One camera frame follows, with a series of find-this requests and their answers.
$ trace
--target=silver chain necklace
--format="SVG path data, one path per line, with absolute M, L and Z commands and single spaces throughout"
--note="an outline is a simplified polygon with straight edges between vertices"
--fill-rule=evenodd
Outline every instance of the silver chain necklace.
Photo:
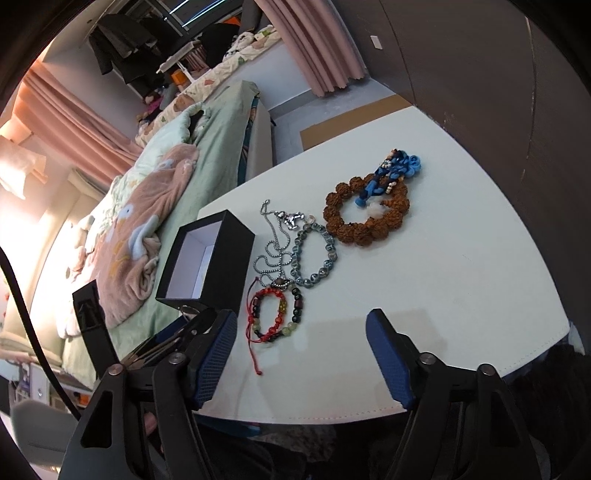
M 265 218 L 265 221 L 269 224 L 271 228 L 271 232 L 273 233 L 273 240 L 270 240 L 265 245 L 265 252 L 266 255 L 259 255 L 255 258 L 255 261 L 252 263 L 252 266 L 256 273 L 259 274 L 259 282 L 263 287 L 275 287 L 280 288 L 282 290 L 287 289 L 290 284 L 293 282 L 292 279 L 288 278 L 285 274 L 285 269 L 287 265 L 291 264 L 291 252 L 288 252 L 287 249 L 291 244 L 291 237 L 288 232 L 283 229 L 283 224 L 287 225 L 288 230 L 297 230 L 299 227 L 296 224 L 298 220 L 305 220 L 305 216 L 301 212 L 297 213 L 287 213 L 287 212 L 277 212 L 276 210 L 268 210 L 268 205 L 271 203 L 270 200 L 265 200 L 261 206 L 260 214 Z M 277 236 L 277 231 L 273 224 L 269 220 L 269 215 L 275 215 L 277 218 L 277 225 L 279 230 L 283 235 L 285 235 L 285 245 L 281 245 L 279 242 L 279 238 Z M 263 258 L 265 260 L 265 265 L 267 268 L 259 269 L 257 264 L 259 260 Z M 277 259 L 277 262 L 273 262 L 269 259 Z

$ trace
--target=gray chair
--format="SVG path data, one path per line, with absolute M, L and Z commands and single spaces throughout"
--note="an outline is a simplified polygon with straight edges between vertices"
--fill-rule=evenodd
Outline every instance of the gray chair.
M 35 400 L 24 400 L 10 411 L 18 447 L 29 461 L 39 466 L 61 466 L 76 419 Z M 169 480 L 164 459 L 150 445 L 155 480 Z

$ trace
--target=hanging clothes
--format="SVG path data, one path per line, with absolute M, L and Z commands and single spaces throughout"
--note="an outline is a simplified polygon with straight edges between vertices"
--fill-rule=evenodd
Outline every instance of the hanging clothes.
M 176 53 L 184 42 L 177 31 L 160 17 L 147 15 L 139 21 L 139 24 L 156 37 L 158 48 L 166 58 Z
M 131 51 L 143 46 L 152 47 L 156 44 L 156 37 L 127 15 L 105 15 L 99 20 L 98 26 L 103 32 L 109 31 L 121 46 L 125 45 Z
M 114 65 L 125 83 L 141 79 L 142 83 L 146 84 L 150 90 L 163 84 L 163 76 L 156 75 L 162 58 L 149 49 L 139 48 L 127 58 L 123 58 L 98 28 L 90 34 L 89 42 L 103 75 L 111 72 Z

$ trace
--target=white table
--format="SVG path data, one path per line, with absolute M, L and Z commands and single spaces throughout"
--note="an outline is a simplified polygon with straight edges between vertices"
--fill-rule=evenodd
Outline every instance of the white table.
M 261 377 L 247 350 L 243 309 L 214 400 L 200 413 L 316 424 L 402 411 L 365 338 L 365 317 L 374 307 L 419 350 L 456 367 L 475 369 L 487 362 L 501 375 L 566 335 L 569 326 L 552 279 L 515 211 L 476 161 L 414 107 L 274 167 L 199 216 L 229 209 L 256 234 L 255 258 L 271 238 L 259 214 L 265 199 L 271 199 L 270 208 L 321 219 L 327 193 L 340 181 L 373 172 L 392 148 L 423 162 L 420 175 L 407 183 L 411 210 L 402 228 L 366 248 L 337 243 L 339 259 L 328 279 L 302 289 L 300 327 L 287 339 L 254 346 Z M 366 218 L 352 200 L 342 213 L 345 221 Z M 317 234 L 306 240 L 302 267 L 308 276 L 326 257 L 323 245 Z M 247 283 L 254 277 L 251 267 Z M 291 294 L 288 298 L 292 306 Z M 264 331 L 276 303 L 263 302 Z

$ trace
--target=window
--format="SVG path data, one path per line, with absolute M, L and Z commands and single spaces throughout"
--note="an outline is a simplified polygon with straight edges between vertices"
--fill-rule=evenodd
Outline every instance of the window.
M 130 2 L 122 13 L 136 20 L 156 13 L 181 37 L 195 38 L 208 25 L 237 14 L 243 0 L 139 0 Z

